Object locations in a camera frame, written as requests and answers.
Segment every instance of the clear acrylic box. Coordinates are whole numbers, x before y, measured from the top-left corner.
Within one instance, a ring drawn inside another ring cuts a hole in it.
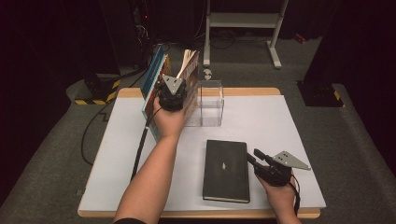
[[[224,108],[223,88],[220,80],[198,82],[196,107],[186,120],[187,127],[219,127]]]

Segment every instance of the open book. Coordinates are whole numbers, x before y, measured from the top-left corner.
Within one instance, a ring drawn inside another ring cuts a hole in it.
[[[157,52],[154,55],[152,63],[148,68],[146,78],[141,86],[141,91],[145,99],[142,113],[146,120],[152,118],[153,100],[157,94],[155,87],[157,83],[163,82],[163,75],[182,78],[186,80],[187,96],[183,103],[185,112],[184,118],[187,119],[191,115],[197,102],[198,60],[199,51],[186,49],[184,51],[184,58],[180,71],[176,76],[172,76],[169,55],[163,52],[162,47],[158,48]],[[154,120],[150,122],[149,128],[155,140],[158,141],[161,137],[161,133],[156,126]]]

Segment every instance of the white stand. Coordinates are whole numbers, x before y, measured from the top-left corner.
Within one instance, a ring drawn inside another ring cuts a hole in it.
[[[275,44],[288,2],[289,0],[283,0],[279,13],[211,13],[210,0],[207,0],[204,66],[210,65],[210,27],[250,27],[274,29],[273,38],[271,41],[267,41],[267,46],[274,67],[280,69],[282,65],[277,56]]]

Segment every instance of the yellow and black hazard tape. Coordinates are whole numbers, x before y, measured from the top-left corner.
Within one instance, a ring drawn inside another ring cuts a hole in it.
[[[103,99],[75,99],[75,103],[77,105],[106,105],[111,101],[113,101],[113,99],[116,97],[116,92],[119,85],[120,85],[119,80],[114,82],[111,89],[111,93]]]

